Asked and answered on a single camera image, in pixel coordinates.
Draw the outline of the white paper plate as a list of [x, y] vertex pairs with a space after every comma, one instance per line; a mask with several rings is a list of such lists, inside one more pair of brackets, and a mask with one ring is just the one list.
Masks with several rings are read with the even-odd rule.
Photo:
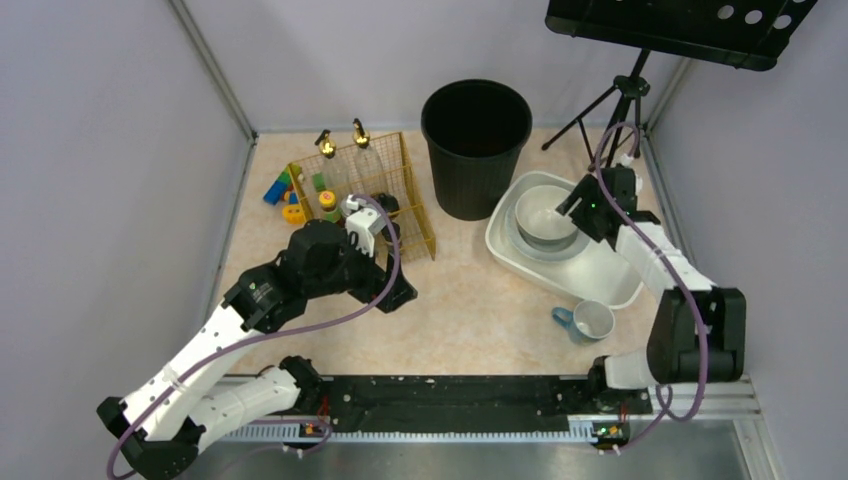
[[587, 236], [584, 232], [580, 231], [572, 222], [572, 224], [577, 228], [577, 239], [576, 241], [569, 247], [561, 251], [556, 252], [543, 252], [537, 250], [530, 246], [524, 239], [520, 236], [516, 220], [514, 217], [515, 212], [515, 203], [516, 200], [512, 201], [511, 204], [505, 210], [504, 215], [504, 225], [505, 232], [507, 237], [509, 238], [512, 245], [519, 250], [520, 253], [525, 255], [528, 258], [543, 261], [543, 262], [560, 262], [569, 260], [575, 256], [580, 255], [588, 246], [591, 241], [591, 238]]

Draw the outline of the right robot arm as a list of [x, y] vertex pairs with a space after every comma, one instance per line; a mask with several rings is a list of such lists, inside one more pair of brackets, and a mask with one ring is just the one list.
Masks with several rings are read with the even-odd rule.
[[645, 346], [597, 358], [589, 373], [598, 392], [740, 379], [744, 369], [744, 294], [700, 273], [668, 238], [659, 218], [638, 207], [637, 176], [624, 166], [585, 175], [557, 206], [591, 240], [608, 244], [658, 301]]

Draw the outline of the red sauce bottle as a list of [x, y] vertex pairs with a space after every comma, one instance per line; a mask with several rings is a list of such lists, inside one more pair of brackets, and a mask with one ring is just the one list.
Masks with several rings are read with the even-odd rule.
[[321, 218], [328, 222], [342, 225], [344, 223], [341, 211], [337, 203], [337, 197], [331, 190], [323, 190], [318, 194], [318, 202], [321, 208]]

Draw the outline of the glass oil bottle dark liquid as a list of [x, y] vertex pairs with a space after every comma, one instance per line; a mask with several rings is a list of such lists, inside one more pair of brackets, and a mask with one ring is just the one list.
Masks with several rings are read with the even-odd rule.
[[356, 146], [354, 166], [363, 185], [364, 193], [372, 198], [388, 192], [388, 182], [382, 159], [371, 145], [371, 136], [359, 118], [352, 121], [353, 140]]

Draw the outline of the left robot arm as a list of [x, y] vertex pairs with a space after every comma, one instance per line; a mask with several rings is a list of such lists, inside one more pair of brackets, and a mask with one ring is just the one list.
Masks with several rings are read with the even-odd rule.
[[289, 322], [316, 298], [348, 294], [361, 311], [397, 310], [415, 289], [400, 265], [398, 226], [367, 210], [346, 226], [311, 220], [267, 263], [243, 272], [198, 333], [152, 378], [97, 414], [116, 443], [106, 474], [123, 458], [132, 474], [173, 479], [212, 444], [276, 411], [302, 404], [315, 374], [299, 357], [234, 389], [214, 385], [258, 343], [289, 336]]

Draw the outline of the white bowl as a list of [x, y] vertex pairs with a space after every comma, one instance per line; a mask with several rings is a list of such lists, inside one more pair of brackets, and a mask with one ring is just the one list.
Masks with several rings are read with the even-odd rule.
[[514, 217], [520, 236], [533, 248], [556, 252], [569, 248], [577, 239], [577, 228], [557, 207], [569, 191], [556, 185], [538, 185], [526, 190], [515, 203]]

